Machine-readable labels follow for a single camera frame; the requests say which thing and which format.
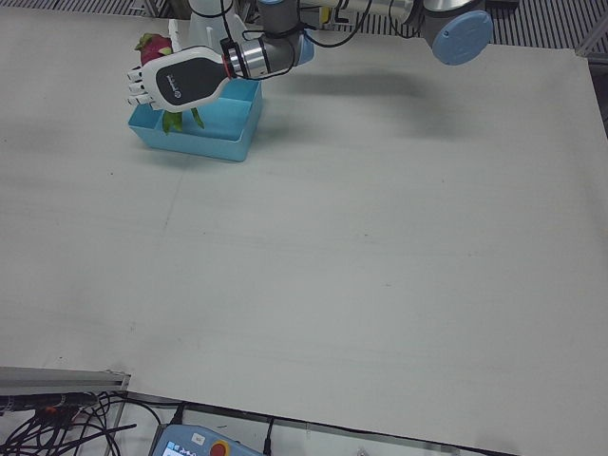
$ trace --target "blue plastic container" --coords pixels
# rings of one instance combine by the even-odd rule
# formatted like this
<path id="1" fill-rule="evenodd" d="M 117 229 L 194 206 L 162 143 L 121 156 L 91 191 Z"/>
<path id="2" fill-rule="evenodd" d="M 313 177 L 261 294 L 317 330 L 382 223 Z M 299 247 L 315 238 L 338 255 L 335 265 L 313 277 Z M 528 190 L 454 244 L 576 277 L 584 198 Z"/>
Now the blue plastic container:
<path id="1" fill-rule="evenodd" d="M 182 117 L 183 131 L 171 130 L 166 135 L 162 131 L 163 111 L 155 111 L 148 104 L 135 108 L 129 127 L 156 149 L 242 162 L 247 158 L 261 110 L 261 83 L 237 79 L 226 85 L 215 102 L 199 107 L 204 128 L 187 110 Z"/>

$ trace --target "blue joint cap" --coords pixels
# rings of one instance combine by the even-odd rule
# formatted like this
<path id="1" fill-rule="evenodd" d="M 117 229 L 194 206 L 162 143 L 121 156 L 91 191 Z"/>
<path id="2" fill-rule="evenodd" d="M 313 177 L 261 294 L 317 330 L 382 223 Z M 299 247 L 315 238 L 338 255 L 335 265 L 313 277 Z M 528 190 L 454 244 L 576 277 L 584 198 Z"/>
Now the blue joint cap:
<path id="1" fill-rule="evenodd" d="M 304 30 L 300 39 L 300 60 L 297 62 L 298 65 L 306 64 L 314 57 L 314 44 L 306 38 L 307 36 L 306 30 Z"/>
<path id="2" fill-rule="evenodd" d="M 446 65 L 461 65 L 477 57 L 492 38 L 492 17 L 470 11 L 448 22 L 433 41 L 433 55 Z"/>

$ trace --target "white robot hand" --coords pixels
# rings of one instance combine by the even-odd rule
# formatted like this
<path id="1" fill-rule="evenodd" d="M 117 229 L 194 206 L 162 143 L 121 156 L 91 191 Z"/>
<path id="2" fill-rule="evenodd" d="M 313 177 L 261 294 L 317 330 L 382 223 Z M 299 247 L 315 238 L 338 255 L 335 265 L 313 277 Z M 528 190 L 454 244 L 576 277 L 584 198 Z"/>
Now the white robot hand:
<path id="1" fill-rule="evenodd" d="M 216 100 L 230 81 L 230 71 L 221 55 L 199 46 L 151 60 L 127 77 L 131 105 L 180 112 Z"/>

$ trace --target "pink dragon fruit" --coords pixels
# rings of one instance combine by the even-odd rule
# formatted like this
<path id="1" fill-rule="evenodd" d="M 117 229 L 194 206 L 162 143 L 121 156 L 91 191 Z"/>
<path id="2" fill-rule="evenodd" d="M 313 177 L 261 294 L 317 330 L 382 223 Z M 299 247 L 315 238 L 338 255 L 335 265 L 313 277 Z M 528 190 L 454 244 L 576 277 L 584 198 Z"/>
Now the pink dragon fruit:
<path id="1" fill-rule="evenodd" d="M 140 52 L 140 60 L 142 67 L 151 60 L 158 59 L 162 56 L 169 55 L 173 52 L 171 48 L 171 39 L 166 38 L 158 33 L 144 33 L 140 42 L 135 46 L 135 50 Z M 205 124 L 200 118 L 199 111 L 193 107 L 191 109 L 192 116 L 200 128 L 204 128 Z M 181 131 L 181 112 L 164 111 L 162 113 L 162 131 L 169 134 L 171 127 L 177 131 Z"/>

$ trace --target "table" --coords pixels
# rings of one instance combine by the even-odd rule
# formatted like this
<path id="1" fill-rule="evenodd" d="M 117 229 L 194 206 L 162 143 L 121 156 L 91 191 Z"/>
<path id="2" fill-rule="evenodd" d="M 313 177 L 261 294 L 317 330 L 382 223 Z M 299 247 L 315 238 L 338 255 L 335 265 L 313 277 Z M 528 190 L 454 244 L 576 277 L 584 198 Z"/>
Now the table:
<path id="1" fill-rule="evenodd" d="M 608 447 L 608 147 L 585 61 L 358 36 L 248 160 L 146 149 L 145 18 L 2 9 L 0 365 L 467 447 Z M 323 35 L 326 41 L 335 38 Z"/>

